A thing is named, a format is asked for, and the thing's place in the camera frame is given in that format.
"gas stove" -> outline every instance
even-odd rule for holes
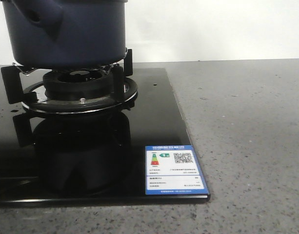
[[[135,69],[130,78],[118,64],[63,73],[24,69],[9,66],[0,72],[0,206],[210,199],[164,69]],[[122,89],[114,87],[116,69]],[[66,100],[65,92],[52,99],[44,82],[57,76],[69,83],[70,77],[74,83],[106,78],[110,87],[99,97]],[[163,174],[166,168],[170,175]]]

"pot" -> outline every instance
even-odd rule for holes
[[[125,57],[127,0],[2,0],[15,60],[79,69]]]

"gray countertop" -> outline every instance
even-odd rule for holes
[[[135,67],[167,70],[211,200],[0,209],[0,233],[299,234],[299,59]]]

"speckled stone countertop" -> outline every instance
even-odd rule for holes
[[[0,234],[299,234],[299,59],[135,67],[167,70],[210,202],[0,209]]]

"gas burner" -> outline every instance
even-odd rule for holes
[[[46,115],[74,115],[114,108],[129,109],[137,97],[132,50],[127,50],[124,69],[114,63],[81,70],[53,70],[43,81],[22,90],[20,73],[35,69],[13,65],[1,69],[10,104],[21,102],[28,112]]]

